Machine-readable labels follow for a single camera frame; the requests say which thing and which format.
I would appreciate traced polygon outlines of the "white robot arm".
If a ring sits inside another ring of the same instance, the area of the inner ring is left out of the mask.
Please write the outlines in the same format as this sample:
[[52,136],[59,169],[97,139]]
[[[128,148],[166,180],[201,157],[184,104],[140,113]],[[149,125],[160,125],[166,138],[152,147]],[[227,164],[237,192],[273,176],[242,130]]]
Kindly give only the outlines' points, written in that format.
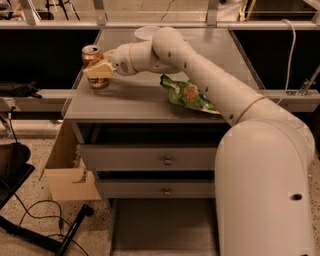
[[308,169],[308,126],[203,57],[176,29],[104,53],[89,78],[184,72],[230,124],[215,160],[221,256],[316,256]]

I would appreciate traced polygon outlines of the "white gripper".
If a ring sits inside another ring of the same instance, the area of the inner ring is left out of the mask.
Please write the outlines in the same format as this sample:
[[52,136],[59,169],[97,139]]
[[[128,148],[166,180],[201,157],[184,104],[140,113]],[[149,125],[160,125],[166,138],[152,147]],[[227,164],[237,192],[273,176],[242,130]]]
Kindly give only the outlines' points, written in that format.
[[94,65],[86,67],[83,73],[87,78],[111,78],[116,68],[116,72],[120,75],[135,75],[137,71],[134,69],[131,60],[132,46],[132,43],[123,44],[113,50],[104,52],[104,58],[111,60],[112,63],[107,60],[101,60]]

